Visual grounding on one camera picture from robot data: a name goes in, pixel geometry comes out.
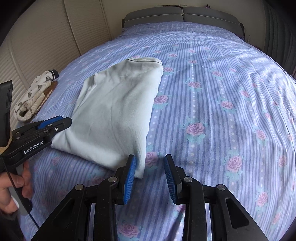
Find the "person's left hand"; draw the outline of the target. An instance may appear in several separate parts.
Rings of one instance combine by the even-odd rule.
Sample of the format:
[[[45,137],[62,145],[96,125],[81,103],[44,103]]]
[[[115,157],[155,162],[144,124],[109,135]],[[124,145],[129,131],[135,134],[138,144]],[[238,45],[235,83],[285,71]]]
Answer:
[[[10,177],[8,173],[1,173],[1,212],[4,214],[13,214],[18,210],[9,192],[10,187],[22,188],[22,196],[25,198],[31,199],[33,195],[29,161],[23,163],[21,175],[10,173]]]

